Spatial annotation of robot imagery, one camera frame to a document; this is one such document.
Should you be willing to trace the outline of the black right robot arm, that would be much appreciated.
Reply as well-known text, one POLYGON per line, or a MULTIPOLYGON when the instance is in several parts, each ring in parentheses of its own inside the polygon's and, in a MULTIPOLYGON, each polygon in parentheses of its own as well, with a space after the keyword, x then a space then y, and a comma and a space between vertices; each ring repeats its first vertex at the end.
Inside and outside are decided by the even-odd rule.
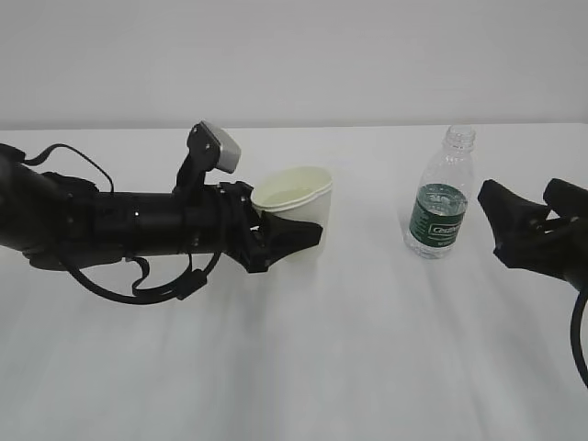
POLYGON ((542 204, 516 195, 494 180, 478 201, 490 223, 494 255, 508 268, 587 284, 587 190, 551 179, 542 204))

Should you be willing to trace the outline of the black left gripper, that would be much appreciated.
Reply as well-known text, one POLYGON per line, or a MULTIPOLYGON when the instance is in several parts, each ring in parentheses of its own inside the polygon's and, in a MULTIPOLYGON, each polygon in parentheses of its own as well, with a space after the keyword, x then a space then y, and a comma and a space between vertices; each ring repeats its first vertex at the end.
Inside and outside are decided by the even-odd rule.
POLYGON ((185 250, 187 274, 211 273, 224 254, 249 274, 265 273, 285 257, 319 245, 322 225, 257 214, 253 189, 244 181, 204 184, 198 195, 183 198, 186 225, 198 241, 185 250))

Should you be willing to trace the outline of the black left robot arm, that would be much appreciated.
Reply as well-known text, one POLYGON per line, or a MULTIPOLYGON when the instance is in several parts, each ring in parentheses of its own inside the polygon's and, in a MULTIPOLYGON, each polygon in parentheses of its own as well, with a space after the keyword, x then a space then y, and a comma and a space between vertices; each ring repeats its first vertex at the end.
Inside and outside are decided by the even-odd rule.
POLYGON ((28 159, 1 147, 1 244, 38 269, 62 271, 57 252, 78 268, 219 252, 261 273, 322 238, 318 223, 257 213, 244 182, 205 184, 221 158, 212 141, 189 146, 170 193, 102 192, 82 178, 33 171, 51 152, 28 159))

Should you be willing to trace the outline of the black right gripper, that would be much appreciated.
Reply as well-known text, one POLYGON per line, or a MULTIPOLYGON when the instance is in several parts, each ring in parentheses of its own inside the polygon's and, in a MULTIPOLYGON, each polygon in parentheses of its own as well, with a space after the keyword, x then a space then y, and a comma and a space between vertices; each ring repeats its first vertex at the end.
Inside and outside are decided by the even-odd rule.
POLYGON ((492 229, 493 253, 506 267, 583 283, 586 189, 552 178, 543 193, 546 206, 488 179, 477 199, 492 229), (547 220, 550 211, 557 217, 547 220))

